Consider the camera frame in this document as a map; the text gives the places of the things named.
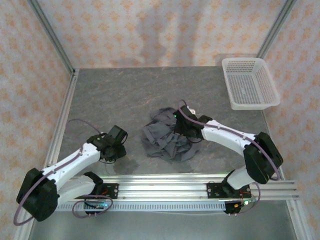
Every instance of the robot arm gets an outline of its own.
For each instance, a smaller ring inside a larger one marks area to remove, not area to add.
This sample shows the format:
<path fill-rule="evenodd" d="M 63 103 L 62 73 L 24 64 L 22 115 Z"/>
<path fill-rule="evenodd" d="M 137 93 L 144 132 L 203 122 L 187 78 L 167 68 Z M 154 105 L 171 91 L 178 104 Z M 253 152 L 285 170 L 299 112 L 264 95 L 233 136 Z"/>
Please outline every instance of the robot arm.
<path fill-rule="evenodd" d="M 208 116 L 197 118 L 185 105 L 174 113 L 175 133 L 189 138 L 198 138 L 219 143 L 244 157 L 245 166 L 230 172 L 222 182 L 223 191 L 234 197 L 236 190 L 253 183 L 266 184 L 283 163 L 283 159 L 270 136 L 241 132 L 224 126 Z M 266 158 L 260 147 L 271 159 Z"/>
<path fill-rule="evenodd" d="M 122 141 L 127 136 L 123 129 L 115 125 L 109 133 L 90 137 L 81 149 L 57 164 L 41 171 L 31 169 L 23 180 L 16 201 L 21 204 L 26 198 L 22 203 L 23 208 L 40 222 L 47 219 L 58 204 L 98 192 L 103 181 L 93 172 L 87 172 L 78 179 L 70 178 L 101 159 L 114 162 L 125 156 L 127 153 Z"/>

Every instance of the gray cloth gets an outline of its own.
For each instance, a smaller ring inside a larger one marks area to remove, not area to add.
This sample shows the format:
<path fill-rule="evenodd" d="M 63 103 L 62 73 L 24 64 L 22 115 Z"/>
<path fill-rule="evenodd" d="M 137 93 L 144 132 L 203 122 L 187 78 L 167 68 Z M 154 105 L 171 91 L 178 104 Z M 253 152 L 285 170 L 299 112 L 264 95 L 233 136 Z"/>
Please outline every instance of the gray cloth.
<path fill-rule="evenodd" d="M 199 140 L 188 140 L 185 136 L 174 134 L 176 110 L 167 107 L 150 114 L 152 121 L 142 128 L 142 146 L 146 154 L 167 161 L 182 162 L 191 159 L 200 150 Z"/>

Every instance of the gray countertop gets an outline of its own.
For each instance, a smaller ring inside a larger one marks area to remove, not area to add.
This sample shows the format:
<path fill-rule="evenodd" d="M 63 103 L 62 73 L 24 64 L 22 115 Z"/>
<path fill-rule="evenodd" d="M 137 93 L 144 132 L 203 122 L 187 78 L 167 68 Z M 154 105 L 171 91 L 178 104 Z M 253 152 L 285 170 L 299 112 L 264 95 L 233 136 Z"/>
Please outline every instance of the gray countertop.
<path fill-rule="evenodd" d="M 68 119 L 87 120 L 102 132 L 118 125 L 128 132 L 128 139 L 124 144 L 125 157 L 114 164 L 97 162 L 80 174 L 226 173 L 243 166 L 240 155 L 209 141 L 202 141 L 201 150 L 184 162 L 167 162 L 146 155 L 140 138 L 142 127 L 151 121 L 150 112 L 176 108 L 180 99 L 186 100 L 198 117 L 207 115 L 247 133 L 267 131 L 261 111 L 231 109 L 222 67 L 81 69 Z M 75 121 L 68 130 L 82 143 L 96 134 L 89 126 Z M 59 160 L 78 147 L 79 143 L 64 135 Z"/>

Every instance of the wall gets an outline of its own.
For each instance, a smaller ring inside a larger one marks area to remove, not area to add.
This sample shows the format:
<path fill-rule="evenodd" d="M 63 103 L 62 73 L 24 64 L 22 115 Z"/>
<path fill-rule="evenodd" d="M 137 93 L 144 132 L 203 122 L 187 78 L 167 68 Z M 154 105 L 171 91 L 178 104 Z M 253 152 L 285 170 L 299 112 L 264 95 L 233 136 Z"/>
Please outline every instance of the wall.
<path fill-rule="evenodd" d="M 281 104 L 265 111 L 284 158 L 299 180 L 308 222 L 320 236 L 320 1 L 297 1 L 266 56 Z"/>
<path fill-rule="evenodd" d="M 39 0 L 75 68 L 255 56 L 285 0 Z"/>
<path fill-rule="evenodd" d="M 70 75 L 26 0 L 0 4 L 0 239 L 24 176 L 42 169 Z"/>

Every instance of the plastic basket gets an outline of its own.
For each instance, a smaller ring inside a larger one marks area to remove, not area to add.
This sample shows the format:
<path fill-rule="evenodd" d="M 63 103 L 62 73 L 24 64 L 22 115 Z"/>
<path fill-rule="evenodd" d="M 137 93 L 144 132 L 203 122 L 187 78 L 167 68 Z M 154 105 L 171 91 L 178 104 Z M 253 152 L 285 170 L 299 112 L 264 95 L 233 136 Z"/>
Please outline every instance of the plastic basket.
<path fill-rule="evenodd" d="M 276 86 L 263 59 L 225 58 L 222 68 L 233 110 L 263 110 L 280 103 Z"/>

